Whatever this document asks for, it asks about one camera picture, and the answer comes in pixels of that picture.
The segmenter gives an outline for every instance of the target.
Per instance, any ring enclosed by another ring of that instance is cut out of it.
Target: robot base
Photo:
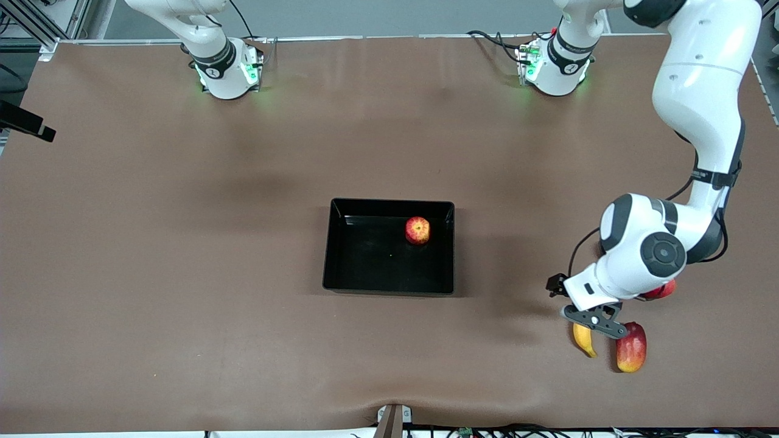
[[[196,69],[203,92],[224,100],[238,99],[249,91],[259,91],[264,57],[257,49],[237,38],[228,38],[235,46],[235,62],[221,79],[212,79]]]

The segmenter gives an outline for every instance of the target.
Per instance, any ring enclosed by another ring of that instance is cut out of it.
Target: floor
[[[266,2],[234,0],[244,13],[252,32],[265,37],[416,36],[420,34],[463,34],[479,29],[489,33],[529,34],[548,30],[559,20],[552,2],[538,0],[287,0]],[[130,9],[124,0],[93,0],[90,38],[108,40],[154,40],[173,38],[165,27]],[[245,36],[237,12],[228,8],[215,16],[227,35]],[[637,26],[619,9],[609,14],[615,34],[651,33]],[[754,51],[755,65],[770,101],[779,102],[779,55],[771,49],[779,44],[779,31],[765,20]],[[35,65],[34,53],[4,53],[2,63],[29,78]],[[16,87],[16,80],[0,72],[0,98],[18,103],[21,94],[8,96],[2,90]]]

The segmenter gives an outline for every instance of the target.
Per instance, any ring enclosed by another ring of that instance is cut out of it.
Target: brown table surface
[[[667,43],[605,38],[564,98],[468,39],[279,44],[237,101],[175,46],[62,44],[24,99],[56,142],[14,134],[0,160],[0,432],[345,428],[388,402],[417,423],[775,426],[779,132],[751,69],[731,248],[626,303],[644,368],[616,373],[599,336],[585,358],[544,290],[615,197],[689,174],[651,105]],[[455,296],[323,290],[338,196],[453,201]]]

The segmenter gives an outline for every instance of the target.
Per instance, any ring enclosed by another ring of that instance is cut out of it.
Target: cable
[[[0,90],[0,94],[18,94],[27,91],[27,81],[22,76],[19,76],[16,72],[6,67],[5,64],[0,64],[0,69],[8,72],[9,75],[17,78],[22,83],[20,88],[12,88],[11,90]]]
[[[206,14],[206,18],[207,18],[207,19],[208,19],[208,20],[209,20],[211,23],[214,23],[214,24],[216,24],[217,26],[219,26],[219,27],[222,27],[222,23],[217,23],[216,21],[214,21],[214,20],[213,20],[213,18],[211,18],[211,16],[210,16],[210,15]]]
[[[673,195],[670,195],[669,197],[665,198],[665,200],[667,200],[667,201],[672,201],[672,200],[676,199],[676,197],[678,197],[679,195],[681,195],[682,193],[684,193],[684,192],[685,192],[685,190],[687,190],[687,189],[689,188],[689,186],[690,186],[692,183],[693,183],[693,177],[692,177],[692,176],[690,176],[690,177],[687,179],[687,182],[685,182],[685,183],[684,183],[684,185],[682,186],[682,188],[681,188],[681,189],[679,189],[679,190],[675,191]],[[725,244],[724,244],[724,246],[723,246],[723,249],[726,249],[726,248],[728,247],[728,244],[727,244],[727,242],[728,242],[728,235],[727,235],[727,232],[725,231],[725,228],[724,228],[724,220],[723,220],[722,222],[719,222],[719,221],[717,221],[717,222],[720,224],[720,226],[721,226],[721,227],[722,227],[722,229],[723,229],[723,231],[722,231],[722,235],[724,236],[724,241],[725,241]],[[592,235],[593,235],[593,234],[597,233],[597,232],[598,232],[598,231],[600,231],[600,230],[601,230],[601,229],[600,229],[600,227],[598,227],[598,228],[595,228],[593,231],[590,231],[589,233],[587,233],[587,235],[586,235],[586,236],[584,236],[584,238],[582,238],[581,240],[579,240],[579,243],[577,243],[575,247],[573,247],[573,252],[571,253],[571,259],[570,259],[570,260],[569,260],[569,262],[568,262],[568,278],[570,278],[570,277],[571,277],[571,273],[573,272],[573,261],[576,259],[576,253],[579,251],[579,248],[580,248],[582,245],[584,245],[584,243],[585,243],[585,242],[586,242],[586,241],[587,241],[587,240],[588,240],[590,237],[592,237]],[[709,259],[708,261],[712,261],[712,262],[713,262],[713,261],[715,261],[716,259],[718,259],[718,258],[722,257],[722,255],[723,255],[723,254],[724,254],[724,251],[723,251],[722,253],[718,254],[718,255],[717,255],[717,258],[715,258],[715,259],[713,259],[713,260]]]
[[[0,27],[2,27],[0,35],[3,35],[8,30],[8,26],[11,26],[11,16],[6,15],[5,12],[0,12]]]
[[[500,41],[496,40],[495,38],[493,38],[493,37],[491,37],[491,36],[487,35],[485,32],[482,32],[482,31],[480,31],[480,30],[472,30],[471,32],[466,32],[466,34],[467,34],[467,35],[471,35],[471,36],[474,36],[474,35],[479,35],[479,36],[482,36],[482,37],[486,38],[486,39],[487,39],[487,41],[489,41],[489,42],[491,42],[491,43],[493,43],[493,44],[496,44],[496,45],[498,45],[498,46],[502,45],[502,46],[504,46],[504,47],[507,47],[507,48],[513,48],[513,49],[520,48],[520,46],[513,45],[513,44],[501,44],[501,42],[500,42]]]
[[[233,0],[230,0],[230,4],[233,5],[233,9],[235,9],[235,12],[238,13],[239,17],[241,17],[241,21],[244,22],[244,27],[246,28],[246,31],[249,32],[249,36],[244,38],[257,38],[255,34],[252,32],[252,30],[249,28],[249,24],[246,23],[246,18],[244,18],[243,14],[241,13],[241,10],[235,5],[235,2],[233,2]]]
[[[538,38],[539,40],[542,40],[542,41],[549,41],[549,40],[551,40],[551,39],[554,37],[554,35],[553,35],[553,34],[549,34],[549,36],[548,36],[548,37],[544,37],[544,36],[542,36],[542,35],[541,35],[540,33],[538,33],[538,32],[533,32],[533,33],[532,33],[532,34],[530,34],[530,35],[531,35],[533,38]]]
[[[503,40],[503,36],[500,34],[500,32],[498,32],[497,34],[495,34],[495,38],[493,38],[493,37],[491,37],[491,36],[487,35],[486,33],[482,32],[482,31],[480,31],[480,30],[472,30],[472,31],[470,31],[470,32],[467,32],[467,34],[468,34],[468,35],[471,35],[471,36],[474,36],[474,35],[480,35],[480,36],[482,36],[482,37],[486,38],[486,39],[487,39],[487,41],[489,41],[489,42],[491,42],[491,43],[493,43],[493,44],[497,44],[498,46],[502,47],[502,48],[503,48],[503,51],[506,53],[506,56],[508,56],[509,58],[511,58],[511,60],[512,60],[512,61],[514,61],[514,62],[517,62],[517,63],[519,63],[519,64],[530,65],[530,61],[526,61],[526,60],[524,60],[524,59],[517,59],[517,58],[516,58],[516,56],[514,56],[514,55],[512,55],[512,54],[511,54],[511,52],[509,51],[509,49],[517,50],[517,49],[519,49],[519,48],[520,48],[520,46],[518,46],[518,45],[515,45],[515,44],[507,44],[507,43],[506,43],[506,42]]]
[[[737,429],[729,428],[698,428],[685,432],[673,432],[668,429],[645,430],[645,429],[623,429],[623,432],[632,432],[631,435],[625,435],[625,438],[687,438],[694,433],[727,433],[739,436],[740,438],[756,438],[751,433]]]
[[[715,260],[719,260],[728,251],[728,227],[725,225],[725,213],[723,210],[719,210],[717,214],[714,215],[714,220],[717,221],[717,223],[720,225],[720,229],[722,230],[722,249],[720,249],[719,254],[716,256],[701,260],[698,263],[709,263]]]
[[[509,52],[509,48],[506,46],[506,42],[503,41],[503,37],[501,36],[500,32],[495,34],[495,36],[498,37],[498,39],[500,40],[500,45],[503,47],[503,51],[506,53],[506,56],[511,58],[512,61],[518,64],[530,65],[530,61],[525,61],[525,60],[520,61],[519,59],[515,58],[514,55],[511,55],[511,52]]]
[[[571,260],[568,262],[568,278],[571,278],[571,272],[573,271],[573,261],[576,259],[576,253],[579,252],[579,248],[584,245],[584,243],[592,237],[593,234],[600,231],[601,228],[595,228],[593,231],[590,231],[587,233],[586,236],[584,236],[581,240],[579,240],[579,243],[576,244],[576,246],[573,247],[573,252],[571,253]]]
[[[693,177],[691,176],[691,177],[689,177],[689,179],[687,180],[685,185],[682,186],[681,189],[677,190],[673,195],[670,195],[669,197],[665,198],[665,200],[667,200],[667,201],[675,200],[676,197],[681,195],[682,193],[684,193],[684,191],[687,190],[689,185],[692,184],[692,183],[693,183]]]

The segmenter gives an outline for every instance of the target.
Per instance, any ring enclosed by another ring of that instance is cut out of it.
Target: black cable
[[[503,36],[501,36],[500,32],[495,34],[495,36],[498,37],[498,40],[500,40],[500,45],[503,47],[503,51],[506,53],[506,56],[508,56],[512,61],[518,64],[530,65],[530,61],[519,60],[514,55],[511,55],[511,52],[509,52],[509,48],[506,46],[506,42],[503,41]]]
[[[718,432],[714,432],[714,428],[698,428],[692,429],[686,432],[675,433],[667,429],[645,430],[645,429],[623,429],[623,432],[633,432],[634,434],[625,435],[625,438],[687,438],[694,433],[727,433],[740,436],[741,438],[751,438],[751,434],[743,432],[737,429],[730,428],[716,428]]]
[[[214,20],[213,20],[213,18],[211,18],[211,16],[210,16],[210,15],[206,14],[206,18],[207,18],[207,19],[208,19],[208,20],[209,20],[211,23],[214,23],[214,24],[216,24],[217,26],[219,26],[219,27],[222,27],[222,23],[217,23],[216,21],[214,21]]]
[[[3,12],[0,15],[0,27],[2,27],[0,35],[3,35],[8,30],[9,26],[11,26],[11,16],[8,16]]]
[[[689,188],[689,186],[690,186],[692,183],[693,183],[693,177],[692,177],[692,176],[690,176],[690,177],[687,179],[687,182],[685,182],[685,183],[684,183],[684,185],[682,186],[682,188],[681,188],[681,189],[679,189],[679,190],[677,190],[676,192],[674,192],[674,194],[673,194],[673,195],[670,195],[669,197],[665,198],[665,200],[667,200],[667,201],[674,200],[676,197],[678,197],[679,195],[681,195],[682,193],[684,193],[684,192],[685,192],[685,190],[687,190],[687,189]],[[725,244],[724,244],[724,246],[723,246],[723,249],[726,249],[726,248],[728,247],[728,244],[727,244],[727,242],[728,242],[728,235],[727,235],[727,232],[724,230],[723,223],[724,223],[724,221],[722,221],[722,222],[720,223],[720,226],[721,226],[721,227],[722,227],[722,229],[723,229],[723,231],[722,231],[722,235],[723,235],[723,238],[724,238],[724,241],[725,241]],[[589,233],[587,233],[587,235],[586,235],[586,236],[584,236],[584,238],[582,238],[581,240],[579,240],[579,243],[577,243],[577,244],[576,244],[576,246],[573,248],[573,252],[571,253],[571,259],[570,259],[570,260],[569,260],[569,262],[568,262],[568,277],[571,277],[571,273],[573,272],[573,261],[576,259],[576,253],[579,251],[579,248],[580,248],[582,245],[584,245],[584,243],[585,243],[585,242],[586,242],[586,241],[587,241],[587,240],[588,240],[590,237],[592,237],[592,235],[593,235],[593,234],[597,233],[597,232],[598,232],[598,231],[600,231],[600,230],[601,230],[601,229],[600,229],[600,227],[598,227],[598,228],[595,228],[593,231],[590,231]],[[713,261],[715,261],[716,259],[718,259],[718,258],[722,257],[722,255],[723,255],[723,254],[724,254],[724,252],[722,252],[722,253],[720,253],[719,255],[717,255],[717,258],[715,258],[715,259],[713,259],[713,260],[708,260],[708,261],[712,261],[712,262],[713,262]]]
[[[482,32],[482,31],[480,31],[480,30],[472,30],[471,32],[466,32],[466,34],[467,34],[467,35],[471,35],[471,36],[474,36],[474,35],[479,35],[479,36],[481,36],[481,37],[484,37],[484,38],[486,38],[486,39],[487,39],[487,41],[489,41],[489,42],[491,42],[491,43],[493,43],[493,44],[495,44],[495,45],[498,45],[498,46],[502,45],[502,46],[504,46],[504,47],[508,47],[508,48],[512,48],[512,49],[517,49],[517,48],[520,48],[520,46],[518,46],[518,45],[513,45],[513,44],[505,44],[505,43],[504,43],[504,44],[501,44],[501,42],[500,42],[500,41],[496,40],[495,38],[493,38],[493,37],[489,36],[488,34],[486,34],[485,32]]]
[[[551,433],[555,438],[557,438],[558,435],[562,436],[563,438],[571,438],[569,435],[567,435],[566,433],[564,433],[564,432],[562,432],[560,430],[549,429],[548,427],[544,427],[544,426],[540,426],[538,424],[532,424],[532,423],[528,423],[528,424],[515,423],[515,424],[510,424],[510,425],[508,425],[506,427],[502,427],[501,429],[508,429],[509,431],[511,431],[511,435],[512,436],[519,435],[519,434],[515,434],[514,433],[515,430],[521,430],[521,431],[525,431],[526,430],[526,431],[529,432],[529,433],[527,433],[525,435],[519,435],[520,438],[529,438],[530,436],[533,436],[533,435],[539,435],[542,438],[549,438],[543,432]]]
[[[719,210],[719,212],[714,215],[714,220],[717,221],[717,223],[720,225],[720,229],[722,230],[722,249],[720,249],[719,254],[716,256],[701,260],[698,263],[710,263],[715,260],[719,260],[728,251],[728,227],[725,225],[725,213],[723,210]]]
[[[584,236],[584,238],[582,238],[581,240],[579,240],[579,243],[577,243],[576,246],[573,247],[573,252],[571,253],[571,260],[569,260],[569,262],[568,262],[568,278],[571,277],[571,272],[573,271],[573,261],[576,259],[576,253],[579,251],[579,248],[582,245],[584,245],[584,243],[590,237],[592,237],[593,234],[597,233],[600,230],[601,230],[601,228],[598,227],[598,228],[595,228],[593,231],[588,232],[587,235]]]
[[[542,40],[542,41],[549,41],[549,40],[551,40],[551,39],[554,37],[554,35],[552,35],[552,34],[549,34],[549,36],[548,36],[548,37],[544,37],[543,35],[541,35],[541,34],[540,34],[540,33],[538,33],[538,32],[533,32],[533,33],[532,33],[532,34],[530,34],[530,35],[531,35],[533,38],[538,38],[539,40]]]
[[[689,185],[692,184],[692,183],[693,183],[693,177],[691,176],[691,177],[689,177],[687,182],[685,182],[685,185],[683,185],[681,189],[677,190],[673,195],[670,195],[669,197],[665,198],[665,200],[672,201],[672,200],[676,199],[676,197],[681,195],[682,193],[684,193],[684,191],[687,190]]]
[[[0,94],[18,94],[27,91],[27,81],[24,80],[22,76],[19,76],[18,74],[16,74],[16,72],[6,67],[5,64],[0,64],[0,69],[5,70],[6,72],[8,72],[9,75],[17,78],[19,82],[22,83],[22,86],[20,88],[12,88],[11,90],[0,90]]]
[[[252,30],[249,29],[249,24],[246,23],[246,18],[244,18],[243,14],[241,13],[241,10],[235,5],[235,2],[233,2],[233,0],[230,0],[230,4],[233,5],[233,9],[235,9],[235,12],[238,13],[239,17],[241,17],[241,21],[244,22],[244,27],[246,28],[246,31],[249,32],[249,36],[244,38],[256,38]]]

